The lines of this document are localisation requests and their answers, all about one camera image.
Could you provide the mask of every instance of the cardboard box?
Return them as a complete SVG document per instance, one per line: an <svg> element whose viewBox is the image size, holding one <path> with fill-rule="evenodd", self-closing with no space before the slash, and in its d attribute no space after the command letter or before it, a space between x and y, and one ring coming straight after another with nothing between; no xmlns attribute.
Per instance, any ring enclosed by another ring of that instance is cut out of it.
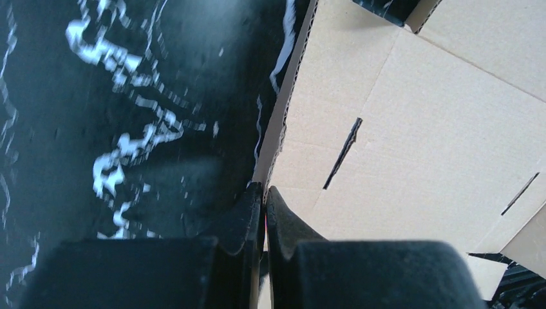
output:
<svg viewBox="0 0 546 309"><path fill-rule="evenodd" d="M447 241L490 299L507 265L468 253L546 277L546 5L437 2L319 1L254 179L328 239Z"/></svg>

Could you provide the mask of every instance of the corrugated edge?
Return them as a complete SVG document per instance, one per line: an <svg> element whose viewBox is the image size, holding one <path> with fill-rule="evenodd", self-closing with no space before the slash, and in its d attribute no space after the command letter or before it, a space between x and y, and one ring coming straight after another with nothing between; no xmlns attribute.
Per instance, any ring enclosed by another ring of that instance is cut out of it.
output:
<svg viewBox="0 0 546 309"><path fill-rule="evenodd" d="M290 85L290 93L288 94L287 103L286 103L284 113L283 113L283 125L282 125L281 133L280 133L279 139L278 139L278 148L277 148L277 151L275 152L275 154L273 156L273 159L271 161L271 165L269 166L269 169L268 169L267 178L266 178L266 182L265 182L265 188L269 187L269 183L271 181L271 176L273 175L273 168L275 166L275 162L277 160L277 157L279 156L279 153L282 152L282 150L283 150L283 144L284 144L285 136L286 136L286 132L287 132L287 116L288 116L288 109L290 107L290 100L292 99L292 94L294 93L294 86L296 85L297 75L299 73L299 67L301 65L301 61L303 60L303 55L305 54L305 49L307 47L307 43L309 42L309 36L311 34L311 28L313 26L313 21L315 19L315 15L317 13L318 6L319 6L319 1L318 0L311 0L311 2L309 4L309 10L308 10L308 12L307 12L307 14L305 16L304 21L303 21L303 26L308 24L307 31L300 32L298 40L296 41L296 46L294 47L293 55L300 49L301 49L301 52L300 52L300 56L297 59L297 62L295 64L294 77L292 79L292 84Z"/></svg>
<svg viewBox="0 0 546 309"><path fill-rule="evenodd" d="M442 0L421 0L406 19L406 25L414 34L419 34L441 2Z"/></svg>

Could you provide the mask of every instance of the black marble surface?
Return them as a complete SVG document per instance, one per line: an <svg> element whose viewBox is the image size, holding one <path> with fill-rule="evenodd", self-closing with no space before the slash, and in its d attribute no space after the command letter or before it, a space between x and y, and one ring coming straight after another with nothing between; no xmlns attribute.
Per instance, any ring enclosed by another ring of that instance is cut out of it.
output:
<svg viewBox="0 0 546 309"><path fill-rule="evenodd" d="M0 0L0 308L61 241L192 237L231 207L308 5Z"/></svg>

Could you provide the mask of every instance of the slit in cardboard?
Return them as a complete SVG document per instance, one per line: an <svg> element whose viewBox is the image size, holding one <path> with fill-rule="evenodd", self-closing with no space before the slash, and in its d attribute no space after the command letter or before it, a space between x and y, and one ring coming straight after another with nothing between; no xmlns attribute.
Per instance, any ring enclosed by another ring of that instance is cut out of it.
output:
<svg viewBox="0 0 546 309"><path fill-rule="evenodd" d="M506 209L500 214L501 216L504 216L504 214L516 203L516 201L522 196L522 194L529 188L531 183L538 177L540 173L536 173L529 181L523 186L523 188L516 194L516 196L510 201Z"/></svg>
<svg viewBox="0 0 546 309"><path fill-rule="evenodd" d="M337 170L339 169L339 167L343 163L343 160L345 159L345 156L349 152L349 149L351 149L351 146L357 141L357 132L361 124L362 124L362 119L357 118L357 120L355 121L355 124L353 124L353 127L351 128L351 132L349 132L349 136L347 136L347 139L345 140L345 144L343 145L343 148L341 149L341 152L339 153L337 160L335 161L334 167L332 168L332 172L330 172L330 175L328 176L328 179L326 180L323 190L326 190L328 188L328 186L330 185L330 182L332 181L332 178L337 173Z"/></svg>

